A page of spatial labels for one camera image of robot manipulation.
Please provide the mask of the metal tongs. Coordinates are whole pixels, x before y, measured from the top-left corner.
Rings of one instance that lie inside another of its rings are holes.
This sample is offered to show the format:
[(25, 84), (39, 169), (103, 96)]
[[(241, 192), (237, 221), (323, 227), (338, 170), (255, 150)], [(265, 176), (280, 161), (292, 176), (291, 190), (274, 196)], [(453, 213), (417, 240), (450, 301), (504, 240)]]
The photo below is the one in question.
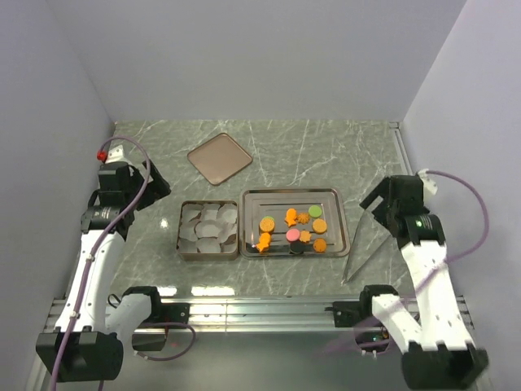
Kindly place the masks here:
[(388, 231), (365, 210), (355, 230), (351, 248), (344, 267), (342, 284), (351, 283), (362, 268), (376, 256), (389, 236)]

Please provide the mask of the pink macaron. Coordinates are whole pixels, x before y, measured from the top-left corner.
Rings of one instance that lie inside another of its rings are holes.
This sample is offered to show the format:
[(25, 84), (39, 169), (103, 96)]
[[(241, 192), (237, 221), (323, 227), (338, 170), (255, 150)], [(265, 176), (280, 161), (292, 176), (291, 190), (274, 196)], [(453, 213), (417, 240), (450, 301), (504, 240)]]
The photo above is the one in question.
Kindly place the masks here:
[(295, 242), (300, 239), (300, 231), (296, 228), (292, 228), (287, 231), (286, 239), (289, 242)]

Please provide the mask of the round sandwich cookie green top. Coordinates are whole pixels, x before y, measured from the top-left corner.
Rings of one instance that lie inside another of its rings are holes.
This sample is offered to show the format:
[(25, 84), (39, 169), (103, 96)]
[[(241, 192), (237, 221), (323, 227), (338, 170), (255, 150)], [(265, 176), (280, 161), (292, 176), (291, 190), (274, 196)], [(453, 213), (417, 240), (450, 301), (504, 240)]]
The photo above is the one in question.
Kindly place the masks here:
[(259, 228), (262, 233), (271, 233), (275, 228), (275, 220), (271, 216), (265, 216), (260, 220)]

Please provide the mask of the orange fish cookie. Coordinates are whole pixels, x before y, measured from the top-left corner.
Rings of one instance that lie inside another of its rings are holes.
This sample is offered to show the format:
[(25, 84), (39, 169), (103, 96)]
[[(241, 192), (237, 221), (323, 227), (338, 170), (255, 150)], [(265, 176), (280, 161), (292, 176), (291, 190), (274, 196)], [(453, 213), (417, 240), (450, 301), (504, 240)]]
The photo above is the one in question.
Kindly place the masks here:
[(288, 227), (292, 227), (292, 226), (296, 225), (296, 223), (297, 223), (296, 216), (297, 216), (297, 212), (294, 208), (289, 208), (286, 211), (286, 216), (285, 216), (284, 221)]
[(259, 253), (263, 253), (266, 250), (269, 249), (269, 246), (272, 241), (272, 235), (269, 232), (263, 232), (260, 234), (260, 237), (258, 239), (258, 243), (255, 245), (256, 250)]

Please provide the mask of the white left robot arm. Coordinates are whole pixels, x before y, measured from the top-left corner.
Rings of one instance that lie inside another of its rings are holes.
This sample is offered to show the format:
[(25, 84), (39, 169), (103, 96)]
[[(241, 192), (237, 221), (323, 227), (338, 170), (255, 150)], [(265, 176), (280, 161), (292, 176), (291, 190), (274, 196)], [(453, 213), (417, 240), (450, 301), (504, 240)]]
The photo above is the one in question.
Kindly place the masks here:
[(171, 192), (151, 161), (142, 164), (144, 173), (124, 160), (106, 161), (99, 168), (99, 188), (81, 216), (81, 251), (66, 304), (53, 331), (37, 338), (50, 389), (59, 382), (114, 380), (125, 342), (140, 325), (155, 327), (164, 317), (160, 294), (152, 286), (128, 288), (117, 308), (107, 312), (116, 262), (135, 212)]

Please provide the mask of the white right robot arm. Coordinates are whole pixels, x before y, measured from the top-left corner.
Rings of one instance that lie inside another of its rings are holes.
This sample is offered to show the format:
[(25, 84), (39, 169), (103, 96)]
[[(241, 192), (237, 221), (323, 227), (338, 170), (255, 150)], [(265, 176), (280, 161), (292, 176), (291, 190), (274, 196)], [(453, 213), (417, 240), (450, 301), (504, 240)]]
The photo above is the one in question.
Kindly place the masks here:
[(468, 390), (489, 365), (458, 307), (440, 219), (425, 205), (437, 185), (434, 170), (384, 178), (360, 203), (396, 240), (414, 286), (415, 319), (390, 285), (370, 285), (360, 294), (358, 314), (380, 323), (401, 352), (401, 370), (411, 390)]

